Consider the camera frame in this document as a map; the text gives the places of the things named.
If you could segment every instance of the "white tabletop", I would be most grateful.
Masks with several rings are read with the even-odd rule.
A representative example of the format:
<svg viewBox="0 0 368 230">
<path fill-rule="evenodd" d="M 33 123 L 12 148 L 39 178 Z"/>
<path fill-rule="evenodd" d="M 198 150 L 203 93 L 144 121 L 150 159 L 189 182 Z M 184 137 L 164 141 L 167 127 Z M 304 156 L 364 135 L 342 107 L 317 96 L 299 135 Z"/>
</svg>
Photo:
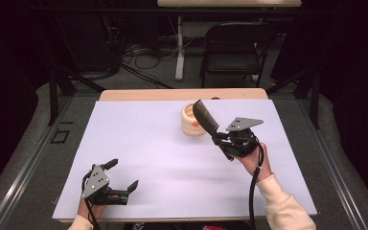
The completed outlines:
<svg viewBox="0 0 368 230">
<path fill-rule="evenodd" d="M 301 0 L 158 0 L 159 7 L 300 7 Z"/>
<path fill-rule="evenodd" d="M 251 176 L 230 162 L 208 134 L 187 136 L 180 127 L 181 109 L 194 101 L 97 102 L 83 135 L 53 219 L 72 221 L 77 213 L 82 177 L 92 164 L 113 158 L 106 171 L 109 186 L 139 186 L 127 206 L 109 206 L 108 221 L 248 219 Z M 271 100 L 203 100 L 224 129 L 235 117 L 262 119 L 252 128 L 267 144 L 272 170 L 285 191 L 294 194 L 310 215 L 316 214 L 310 192 Z M 255 215 L 265 215 L 256 188 Z"/>
</svg>

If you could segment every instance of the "chair backrest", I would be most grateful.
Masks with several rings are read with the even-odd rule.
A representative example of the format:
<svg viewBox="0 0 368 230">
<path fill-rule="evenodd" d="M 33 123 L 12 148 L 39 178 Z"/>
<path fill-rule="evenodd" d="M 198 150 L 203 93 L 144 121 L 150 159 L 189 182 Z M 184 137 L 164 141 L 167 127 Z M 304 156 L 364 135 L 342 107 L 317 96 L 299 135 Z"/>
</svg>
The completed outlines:
<svg viewBox="0 0 368 230">
<path fill-rule="evenodd" d="M 264 50 L 276 38 L 276 30 L 268 23 L 247 23 L 247 22 L 225 22 L 210 28 L 205 35 L 204 50 L 214 52 L 215 49 L 225 49 L 233 51 L 237 44 L 263 43 Z"/>
</svg>

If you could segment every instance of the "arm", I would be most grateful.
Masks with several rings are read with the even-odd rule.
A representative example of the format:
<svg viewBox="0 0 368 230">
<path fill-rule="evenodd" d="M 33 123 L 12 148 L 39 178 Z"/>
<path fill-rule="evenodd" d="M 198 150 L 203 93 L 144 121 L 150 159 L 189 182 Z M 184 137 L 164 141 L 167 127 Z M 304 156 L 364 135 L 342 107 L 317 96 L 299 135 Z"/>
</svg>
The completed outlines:
<svg viewBox="0 0 368 230">
<path fill-rule="evenodd" d="M 103 214 L 106 205 L 94 205 L 92 207 L 92 212 L 96 219 L 99 219 Z M 85 201 L 83 199 L 80 200 L 79 210 L 77 211 L 77 215 L 74 218 L 73 224 L 68 228 L 68 230 L 92 230 L 94 226 L 89 220 L 89 212 L 86 207 Z"/>
<path fill-rule="evenodd" d="M 264 149 L 264 162 L 257 178 L 257 186 L 265 199 L 265 212 L 267 221 L 271 229 L 316 229 L 306 210 L 297 202 L 293 195 L 287 194 L 275 174 L 271 171 L 270 163 L 267 157 L 267 148 L 261 143 Z M 256 148 L 251 154 L 240 158 L 246 170 L 253 175 L 259 157 L 259 148 Z"/>
</svg>

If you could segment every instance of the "table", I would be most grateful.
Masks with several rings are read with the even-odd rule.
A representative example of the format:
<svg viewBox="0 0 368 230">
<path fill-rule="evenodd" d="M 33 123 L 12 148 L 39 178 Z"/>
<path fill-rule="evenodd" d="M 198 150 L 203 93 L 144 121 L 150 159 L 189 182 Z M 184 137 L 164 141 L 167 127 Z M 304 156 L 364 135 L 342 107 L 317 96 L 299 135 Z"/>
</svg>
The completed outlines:
<svg viewBox="0 0 368 230">
<path fill-rule="evenodd" d="M 159 7 L 167 8 L 298 8 L 301 6 L 301 0 L 158 0 Z M 211 23 L 205 23 L 196 28 L 197 35 L 205 35 Z M 178 36 L 178 55 L 177 66 L 175 70 L 175 80 L 183 80 L 184 68 L 184 49 L 183 49 L 183 21 L 178 16 L 177 36 Z"/>
<path fill-rule="evenodd" d="M 229 125 L 234 114 L 262 118 L 264 125 L 253 129 L 271 148 L 273 171 L 279 173 L 284 188 L 309 214 L 316 215 L 280 118 L 263 89 L 156 89 L 102 93 L 53 219 L 72 221 L 83 175 L 92 164 L 106 163 L 111 158 L 118 158 L 119 164 L 105 172 L 109 186 L 125 189 L 136 179 L 139 186 L 127 206 L 109 206 L 103 214 L 104 221 L 248 219 L 251 178 L 242 164 L 228 161 L 207 134 L 191 137 L 180 129 L 181 108 L 197 99 L 204 101 L 222 127 Z M 222 105 L 226 109 L 218 112 Z M 264 134 L 264 130 L 276 131 Z M 255 215 L 263 217 L 265 202 L 258 190 L 254 205 Z"/>
</svg>

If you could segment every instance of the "cream sweater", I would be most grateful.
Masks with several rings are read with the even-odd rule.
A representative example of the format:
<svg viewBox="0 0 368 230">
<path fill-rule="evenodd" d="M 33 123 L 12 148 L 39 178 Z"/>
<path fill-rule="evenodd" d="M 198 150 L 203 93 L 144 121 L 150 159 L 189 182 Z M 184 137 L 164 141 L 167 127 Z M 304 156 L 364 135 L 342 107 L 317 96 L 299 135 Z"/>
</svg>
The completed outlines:
<svg viewBox="0 0 368 230">
<path fill-rule="evenodd" d="M 292 230 L 311 230 L 316 229 L 306 210 L 297 202 L 294 195 L 287 194 L 276 175 L 256 184 L 265 199 L 265 213 L 268 224 L 272 230 L 292 229 Z M 92 230 L 92 224 L 79 215 L 76 215 L 69 230 Z"/>
</svg>

